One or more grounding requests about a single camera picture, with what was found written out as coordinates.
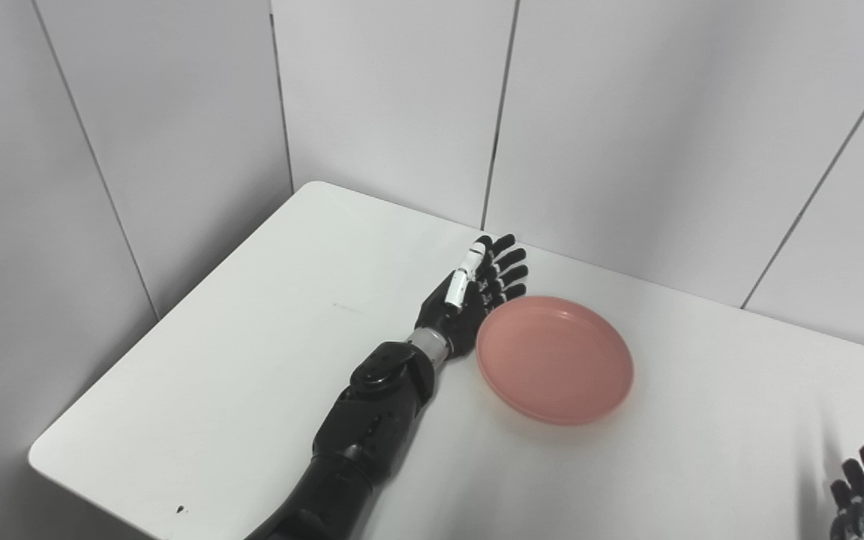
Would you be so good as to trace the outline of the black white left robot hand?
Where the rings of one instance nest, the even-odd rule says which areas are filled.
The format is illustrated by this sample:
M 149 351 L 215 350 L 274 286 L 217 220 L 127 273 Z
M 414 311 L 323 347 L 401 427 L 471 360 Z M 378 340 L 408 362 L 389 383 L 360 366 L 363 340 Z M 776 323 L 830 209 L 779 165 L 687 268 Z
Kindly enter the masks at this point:
M 466 356 L 487 315 L 525 296 L 526 257 L 515 235 L 480 236 L 460 265 L 423 301 L 415 327 L 442 336 L 447 359 Z

